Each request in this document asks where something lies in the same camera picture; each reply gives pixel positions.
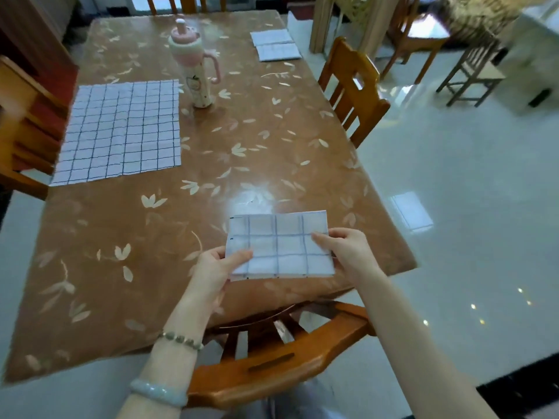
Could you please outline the pink and white drinking bottle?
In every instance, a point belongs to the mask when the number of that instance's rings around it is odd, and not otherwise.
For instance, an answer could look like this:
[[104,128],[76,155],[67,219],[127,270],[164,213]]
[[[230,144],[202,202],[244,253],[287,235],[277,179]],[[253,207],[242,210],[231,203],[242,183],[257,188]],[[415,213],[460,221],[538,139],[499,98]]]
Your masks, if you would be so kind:
[[[220,63],[216,55],[206,50],[199,31],[189,26],[183,16],[175,20],[175,27],[168,37],[171,55],[181,70],[188,88],[193,106],[199,109],[208,108],[213,104],[210,84],[220,84],[222,75]],[[205,61],[211,60],[215,77],[208,77]]]

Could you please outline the small dark wooden chair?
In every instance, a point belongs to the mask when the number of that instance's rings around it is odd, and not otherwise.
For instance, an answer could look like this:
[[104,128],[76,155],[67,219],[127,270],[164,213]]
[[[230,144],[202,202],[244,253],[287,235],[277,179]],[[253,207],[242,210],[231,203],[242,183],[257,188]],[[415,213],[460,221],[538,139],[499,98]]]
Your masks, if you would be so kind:
[[[492,32],[484,29],[477,34],[476,39],[465,49],[436,90],[436,93],[440,93],[447,88],[451,92],[452,97],[446,107],[451,107],[456,102],[474,102],[474,107],[479,107],[506,79],[493,64],[493,57],[498,52],[499,45],[499,39]],[[484,94],[477,98],[464,97],[472,85],[482,85],[485,88]]]

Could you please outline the orange wooden chair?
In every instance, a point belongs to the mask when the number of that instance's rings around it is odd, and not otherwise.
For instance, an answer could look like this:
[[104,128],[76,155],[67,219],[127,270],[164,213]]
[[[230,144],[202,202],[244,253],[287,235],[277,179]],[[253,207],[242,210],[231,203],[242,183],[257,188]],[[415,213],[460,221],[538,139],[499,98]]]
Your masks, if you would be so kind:
[[187,408],[226,410],[290,389],[322,373],[365,336],[376,337],[366,309],[330,299],[293,304],[213,326],[226,336],[220,361],[194,370]]
[[381,72],[384,79],[398,59],[406,64],[413,53],[428,51],[429,56],[415,84],[420,84],[432,62],[450,39],[451,35],[433,13],[419,13],[420,0],[399,0],[386,35],[393,45],[394,53]]
[[47,184],[23,175],[53,176],[69,105],[6,56],[0,56],[0,184],[45,201]]
[[319,87],[326,90],[333,77],[338,84],[329,103],[344,130],[356,120],[359,122],[349,137],[354,148],[358,148],[384,118],[390,102],[379,94],[380,74],[373,62],[364,53],[351,48],[343,36],[333,41],[318,79]]
[[[146,0],[148,2],[149,11],[152,16],[157,16],[157,7],[154,0]],[[179,9],[175,0],[167,0],[171,7],[171,13],[177,15]],[[195,14],[197,12],[208,13],[207,0],[180,0],[181,11],[186,14]],[[227,11],[227,0],[219,0],[220,12]]]

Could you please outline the person's left forearm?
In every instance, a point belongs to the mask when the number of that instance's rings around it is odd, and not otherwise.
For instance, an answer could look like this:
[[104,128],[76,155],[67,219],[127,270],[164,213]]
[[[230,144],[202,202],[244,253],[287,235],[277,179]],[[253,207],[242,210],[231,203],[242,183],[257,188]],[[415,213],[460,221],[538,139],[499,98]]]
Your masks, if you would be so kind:
[[[202,342],[210,316],[198,312],[187,302],[179,301],[165,323],[164,331],[174,332]],[[187,393],[196,365],[198,350],[176,340],[158,338],[150,357],[137,379],[157,383]],[[130,393],[115,419],[179,419],[182,409],[160,404],[141,395]]]

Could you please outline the person's left hand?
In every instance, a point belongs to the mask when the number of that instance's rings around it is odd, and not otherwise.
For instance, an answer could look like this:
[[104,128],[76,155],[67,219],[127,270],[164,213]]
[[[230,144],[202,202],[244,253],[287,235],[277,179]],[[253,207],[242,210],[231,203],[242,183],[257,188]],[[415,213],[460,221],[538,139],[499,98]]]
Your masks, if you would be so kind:
[[232,273],[226,273],[222,269],[225,255],[225,246],[201,253],[181,302],[187,302],[207,316],[211,316],[220,307],[225,294],[224,288],[232,276]]

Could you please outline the person's right hand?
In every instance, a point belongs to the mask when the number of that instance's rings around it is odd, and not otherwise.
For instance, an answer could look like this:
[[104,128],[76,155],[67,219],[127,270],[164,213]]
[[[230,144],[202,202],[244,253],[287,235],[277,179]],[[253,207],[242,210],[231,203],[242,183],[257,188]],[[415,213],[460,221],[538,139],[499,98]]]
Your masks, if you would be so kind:
[[361,289],[373,282],[388,281],[363,232],[335,227],[330,228],[327,233],[340,233],[339,260],[335,262],[353,287]]

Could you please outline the brown leaf-patterned tablecloth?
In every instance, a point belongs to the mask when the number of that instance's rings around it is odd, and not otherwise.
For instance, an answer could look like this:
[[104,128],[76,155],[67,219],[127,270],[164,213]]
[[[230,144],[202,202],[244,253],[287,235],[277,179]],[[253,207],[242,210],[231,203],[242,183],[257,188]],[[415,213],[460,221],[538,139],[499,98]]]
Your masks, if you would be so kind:
[[199,19],[222,81],[207,109],[178,91],[180,166],[49,190],[6,383],[152,344],[237,214],[325,210],[329,227],[366,235],[387,275],[416,268],[307,63],[257,60],[250,32],[283,26],[274,10]]

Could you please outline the large white checked cloth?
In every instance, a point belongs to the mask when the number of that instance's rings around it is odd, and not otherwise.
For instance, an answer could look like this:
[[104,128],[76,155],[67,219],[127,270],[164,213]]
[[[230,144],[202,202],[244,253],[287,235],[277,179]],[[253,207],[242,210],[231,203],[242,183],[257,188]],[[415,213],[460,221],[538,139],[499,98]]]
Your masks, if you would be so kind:
[[181,165],[178,80],[80,85],[50,187]]

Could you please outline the person's right forearm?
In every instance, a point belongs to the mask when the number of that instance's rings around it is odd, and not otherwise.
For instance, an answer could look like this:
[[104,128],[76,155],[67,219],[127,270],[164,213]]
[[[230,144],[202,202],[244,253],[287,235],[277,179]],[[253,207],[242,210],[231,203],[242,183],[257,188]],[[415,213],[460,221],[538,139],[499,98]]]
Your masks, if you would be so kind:
[[355,287],[415,419],[499,419],[380,270],[358,274]]

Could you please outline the wooden pillar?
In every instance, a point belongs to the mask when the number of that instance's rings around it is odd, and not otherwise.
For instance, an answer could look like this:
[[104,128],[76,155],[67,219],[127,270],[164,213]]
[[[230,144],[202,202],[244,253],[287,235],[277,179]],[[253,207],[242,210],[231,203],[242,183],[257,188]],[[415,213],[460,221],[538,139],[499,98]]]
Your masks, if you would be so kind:
[[315,1],[309,46],[309,51],[312,54],[322,54],[324,52],[334,2],[335,0]]

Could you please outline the small folded checked cloth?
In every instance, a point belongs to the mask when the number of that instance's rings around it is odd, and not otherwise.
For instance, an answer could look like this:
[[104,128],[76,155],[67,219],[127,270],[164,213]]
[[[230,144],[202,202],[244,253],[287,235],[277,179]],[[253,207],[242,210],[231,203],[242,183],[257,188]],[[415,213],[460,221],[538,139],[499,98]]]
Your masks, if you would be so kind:
[[250,36],[255,47],[294,42],[287,28],[250,32]]
[[299,60],[302,55],[295,43],[275,43],[256,46],[258,60],[262,63]]

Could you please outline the pale jade bangle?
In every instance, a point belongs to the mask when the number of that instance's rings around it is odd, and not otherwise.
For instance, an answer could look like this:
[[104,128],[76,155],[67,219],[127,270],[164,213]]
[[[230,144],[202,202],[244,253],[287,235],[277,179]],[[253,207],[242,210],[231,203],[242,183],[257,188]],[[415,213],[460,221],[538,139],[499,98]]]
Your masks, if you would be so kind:
[[133,380],[129,384],[129,388],[133,394],[177,409],[185,408],[188,402],[184,391],[142,379]]

